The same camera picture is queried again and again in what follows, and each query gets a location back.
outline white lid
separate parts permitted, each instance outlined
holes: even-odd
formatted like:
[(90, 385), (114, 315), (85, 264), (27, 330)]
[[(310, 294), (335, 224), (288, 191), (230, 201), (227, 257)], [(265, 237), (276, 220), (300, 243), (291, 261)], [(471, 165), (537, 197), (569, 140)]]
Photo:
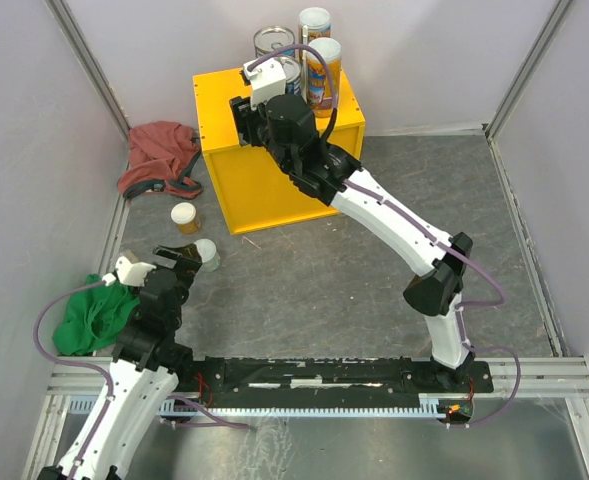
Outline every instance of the white lid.
[(216, 255), (216, 244), (209, 238), (201, 238), (194, 242), (198, 254), (201, 256), (201, 261), (207, 263)]
[(196, 218), (196, 207), (189, 202), (182, 202), (172, 209), (172, 221), (179, 225), (190, 223)]
[(306, 8), (298, 15), (301, 25), (307, 25), (308, 28), (329, 26), (330, 20), (330, 12), (321, 7)]
[[(315, 38), (310, 42), (310, 47), (320, 53), (327, 63), (333, 62), (337, 58), (341, 58), (341, 44), (333, 38)], [(318, 59), (312, 52), (305, 51), (305, 56), (308, 59), (311, 58), (312, 60), (318, 62)]]

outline gray floor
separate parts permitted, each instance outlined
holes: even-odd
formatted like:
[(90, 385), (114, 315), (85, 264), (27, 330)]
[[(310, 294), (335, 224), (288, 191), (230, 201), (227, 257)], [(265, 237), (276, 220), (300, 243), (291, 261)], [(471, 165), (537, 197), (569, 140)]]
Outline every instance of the gray floor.
[[(482, 416), (497, 401), (475, 402)], [(86, 416), (67, 417), (57, 459)], [(251, 418), (249, 431), (173, 431), (154, 422), (127, 480), (588, 480), (562, 399), (517, 401), (492, 424), (436, 420)]]
[[(524, 357), (549, 356), (484, 137), (368, 137), (361, 160), (423, 218), (470, 235), (473, 258), (506, 288), (508, 305), (466, 310), (472, 341), (512, 345)], [(180, 199), (146, 195), (132, 202), (122, 241), (124, 250), (146, 261), (156, 260), (151, 251), (159, 244), (210, 238), (218, 245), (222, 266), (198, 275), (183, 308), (179, 342), (199, 357), (429, 356), (425, 322), (402, 297), (411, 271), (391, 249), (343, 215), (231, 236), (200, 162), (193, 177), (205, 191), (193, 203), (202, 231), (186, 237), (171, 222)], [(493, 292), (468, 272), (464, 295), (487, 298)]]

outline white wall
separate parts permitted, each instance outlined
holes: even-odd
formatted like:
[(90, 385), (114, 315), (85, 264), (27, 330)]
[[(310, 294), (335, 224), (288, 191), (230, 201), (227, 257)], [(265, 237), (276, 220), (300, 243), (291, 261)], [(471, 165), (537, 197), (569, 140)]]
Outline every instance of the white wall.
[(330, 10), (368, 133), (489, 122), (555, 0), (67, 0), (131, 125), (196, 126), (192, 76), (253, 58), (266, 25)]
[(589, 0), (575, 2), (498, 145), (567, 339), (589, 365)]
[(45, 2), (0, 2), (0, 479), (20, 478), (51, 372), (35, 317), (97, 268), (125, 155)]

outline yellow cabinet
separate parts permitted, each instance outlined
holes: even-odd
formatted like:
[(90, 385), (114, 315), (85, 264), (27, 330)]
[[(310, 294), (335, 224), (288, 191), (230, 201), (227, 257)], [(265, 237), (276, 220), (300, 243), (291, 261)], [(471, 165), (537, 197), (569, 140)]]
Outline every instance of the yellow cabinet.
[[(239, 145), (229, 101), (247, 97), (240, 68), (194, 76), (203, 156), (232, 234), (300, 222), (337, 213), (319, 200), (298, 191), (263, 148)], [(329, 119), (316, 119), (319, 131)], [(359, 158), (365, 117), (347, 76), (341, 72), (336, 126), (329, 138)]]

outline gray mat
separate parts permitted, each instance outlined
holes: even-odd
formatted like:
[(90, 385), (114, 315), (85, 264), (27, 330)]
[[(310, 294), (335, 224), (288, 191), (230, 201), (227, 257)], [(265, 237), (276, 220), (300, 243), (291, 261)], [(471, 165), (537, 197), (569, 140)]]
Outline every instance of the gray mat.
[[(425, 220), (470, 235), (472, 258), (507, 290), (500, 309), (466, 310), (472, 342), (551, 355), (484, 137), (368, 137), (361, 160)], [(412, 273), (372, 233), (339, 215), (231, 236), (202, 160), (193, 178), (205, 185), (193, 200), (201, 232), (184, 236), (171, 222), (180, 199), (146, 195), (132, 202), (122, 249), (155, 261), (158, 244), (217, 244), (221, 268), (197, 276), (177, 335), (197, 357), (429, 356), (425, 322), (402, 297)], [(465, 298), (494, 295), (474, 272), (465, 280)]]

